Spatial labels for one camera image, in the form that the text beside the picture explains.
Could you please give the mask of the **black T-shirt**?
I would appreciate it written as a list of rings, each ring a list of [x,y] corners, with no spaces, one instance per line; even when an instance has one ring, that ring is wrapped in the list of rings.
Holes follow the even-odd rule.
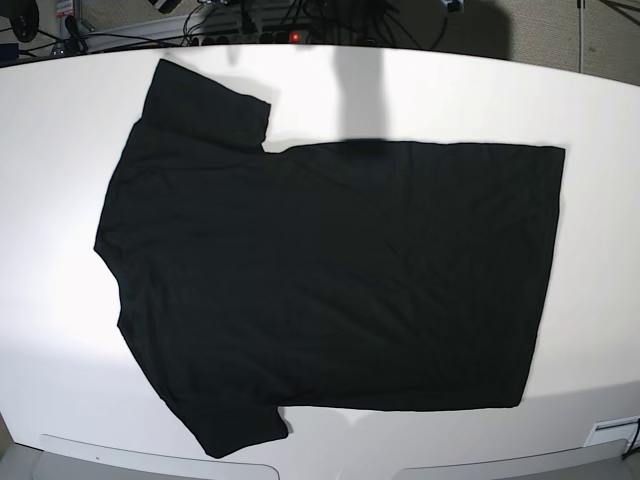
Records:
[[[221,459],[280,411],[512,408],[565,152],[378,139],[263,149],[271,107],[157,64],[95,250],[149,383]]]

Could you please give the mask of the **black power strip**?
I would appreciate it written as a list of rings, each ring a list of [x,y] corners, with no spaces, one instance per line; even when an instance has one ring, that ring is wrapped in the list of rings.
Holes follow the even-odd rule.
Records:
[[[232,45],[232,44],[303,44],[309,42],[308,30],[264,31],[252,34],[197,35],[188,41],[188,46]]]

